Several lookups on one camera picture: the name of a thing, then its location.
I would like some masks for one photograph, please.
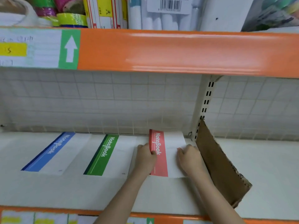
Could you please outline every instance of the white grid back panel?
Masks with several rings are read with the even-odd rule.
[[[223,76],[205,115],[217,137],[299,140],[299,80]]]
[[[11,131],[190,131],[201,75],[0,69]]]

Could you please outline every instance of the barcode label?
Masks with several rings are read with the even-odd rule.
[[[148,12],[191,14],[192,0],[147,0]]]
[[[182,1],[180,0],[161,0],[160,10],[180,12]]]

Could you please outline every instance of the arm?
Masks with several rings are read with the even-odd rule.
[[[204,168],[204,161],[197,148],[191,145],[187,145],[184,151],[178,148],[178,159],[182,169],[194,182],[214,224],[245,224],[209,179]]]
[[[155,166],[157,156],[148,144],[138,145],[134,170],[94,224],[126,224],[138,191]]]

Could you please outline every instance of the hand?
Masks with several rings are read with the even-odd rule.
[[[147,177],[154,169],[157,160],[155,151],[150,151],[148,143],[138,145],[134,171]]]
[[[182,169],[189,177],[206,175],[205,164],[198,148],[187,145],[185,150],[178,148],[178,160]]]

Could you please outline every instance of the orange shelf edge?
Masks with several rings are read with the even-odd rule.
[[[64,209],[64,208],[35,208],[35,207],[14,207],[0,205],[0,220],[3,210],[10,211],[35,211],[35,212],[53,212],[68,213],[78,215],[99,215],[100,211]],[[155,224],[183,224],[183,220],[210,220],[208,216],[192,216],[192,215],[170,215],[170,214],[152,214],[132,212],[130,217],[155,218]],[[299,224],[299,220],[275,220],[275,219],[246,219],[247,224]]]
[[[81,29],[79,70],[299,78],[298,34]]]

